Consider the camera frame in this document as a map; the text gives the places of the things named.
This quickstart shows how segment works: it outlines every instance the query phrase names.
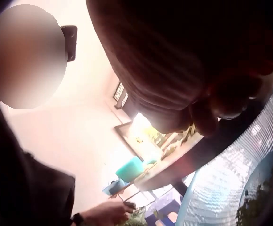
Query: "mesh basket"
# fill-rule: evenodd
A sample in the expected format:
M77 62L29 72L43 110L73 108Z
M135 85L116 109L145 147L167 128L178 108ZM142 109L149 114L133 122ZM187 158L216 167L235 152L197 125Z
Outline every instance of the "mesh basket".
M176 226L235 226L245 184L259 162L272 150L273 94L251 126L195 173Z

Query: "white wall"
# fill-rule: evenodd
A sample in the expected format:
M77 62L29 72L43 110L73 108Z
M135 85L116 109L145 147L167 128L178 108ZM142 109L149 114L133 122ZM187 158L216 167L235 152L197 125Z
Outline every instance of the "white wall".
M24 149L76 176L73 212L105 200L103 186L132 157L113 130L120 121L103 102L5 114Z

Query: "ceiling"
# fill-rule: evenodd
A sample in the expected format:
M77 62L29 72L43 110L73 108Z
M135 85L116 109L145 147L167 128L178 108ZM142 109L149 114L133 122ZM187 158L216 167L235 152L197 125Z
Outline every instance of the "ceiling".
M94 31L85 0L14 0L10 7L18 4L41 7L56 18L59 26L78 27L76 59L67 64L62 83L46 105L100 99L115 74Z

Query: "black watch strap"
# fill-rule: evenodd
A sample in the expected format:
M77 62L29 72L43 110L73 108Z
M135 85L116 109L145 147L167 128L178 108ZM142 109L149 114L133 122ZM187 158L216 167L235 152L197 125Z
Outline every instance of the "black watch strap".
M84 219L83 217L79 214L79 213L76 213L75 215L73 215L73 218L72 218L73 222L76 224L76 226L82 226L84 225Z

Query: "person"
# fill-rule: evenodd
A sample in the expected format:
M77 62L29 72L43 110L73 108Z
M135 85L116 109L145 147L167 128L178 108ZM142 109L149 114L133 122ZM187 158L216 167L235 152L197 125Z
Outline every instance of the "person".
M86 3L115 74L163 134L213 135L273 72L273 2Z

